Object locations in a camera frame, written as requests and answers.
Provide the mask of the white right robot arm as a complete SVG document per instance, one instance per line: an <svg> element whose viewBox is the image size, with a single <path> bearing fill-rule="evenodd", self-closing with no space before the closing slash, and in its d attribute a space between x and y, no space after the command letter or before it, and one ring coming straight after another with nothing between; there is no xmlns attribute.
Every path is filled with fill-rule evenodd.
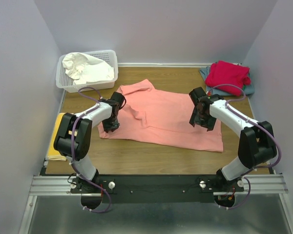
<svg viewBox="0 0 293 234"><path fill-rule="evenodd" d="M211 181L215 188L226 191L241 176L280 157L281 152L269 122L249 118L233 108L222 96L209 96L201 87L193 89L189 96L194 104L190 125L199 125L211 131L216 121L220 120L239 137L237 157L217 171Z"/></svg>

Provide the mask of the pink t shirt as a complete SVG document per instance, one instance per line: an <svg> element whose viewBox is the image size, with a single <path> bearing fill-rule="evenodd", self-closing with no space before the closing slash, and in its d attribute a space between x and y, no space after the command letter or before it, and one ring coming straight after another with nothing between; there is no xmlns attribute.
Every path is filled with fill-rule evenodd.
<svg viewBox="0 0 293 234"><path fill-rule="evenodd" d="M186 94L157 90L145 79L118 90L126 104L118 113L119 128L106 133L98 126L99 137L128 139L198 151L224 150L221 122L212 131L189 123L194 105Z"/></svg>

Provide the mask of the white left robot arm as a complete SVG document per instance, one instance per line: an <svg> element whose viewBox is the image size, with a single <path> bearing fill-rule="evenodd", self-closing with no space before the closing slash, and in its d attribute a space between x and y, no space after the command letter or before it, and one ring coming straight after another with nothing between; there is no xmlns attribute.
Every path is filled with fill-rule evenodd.
<svg viewBox="0 0 293 234"><path fill-rule="evenodd" d="M125 106L126 98L114 92L109 99L100 98L96 104L77 114L65 113L56 132L53 147L66 157L82 187L89 193L98 189L99 172L88 156L92 128L103 125L104 132L114 132L120 126L118 112Z"/></svg>

